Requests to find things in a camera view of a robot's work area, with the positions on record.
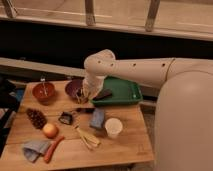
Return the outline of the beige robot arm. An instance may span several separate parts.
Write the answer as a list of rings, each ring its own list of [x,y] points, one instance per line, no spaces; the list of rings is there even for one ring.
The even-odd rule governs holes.
[[[83,92],[93,98],[107,76],[156,88],[155,171],[213,171],[213,60],[117,60],[106,49],[88,56]]]

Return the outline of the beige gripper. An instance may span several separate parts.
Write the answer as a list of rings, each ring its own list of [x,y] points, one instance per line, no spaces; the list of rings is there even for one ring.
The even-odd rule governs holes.
[[[83,98],[88,100],[89,96],[93,96],[92,99],[99,97],[99,94],[103,88],[104,80],[104,76],[94,76],[87,74],[83,80]]]

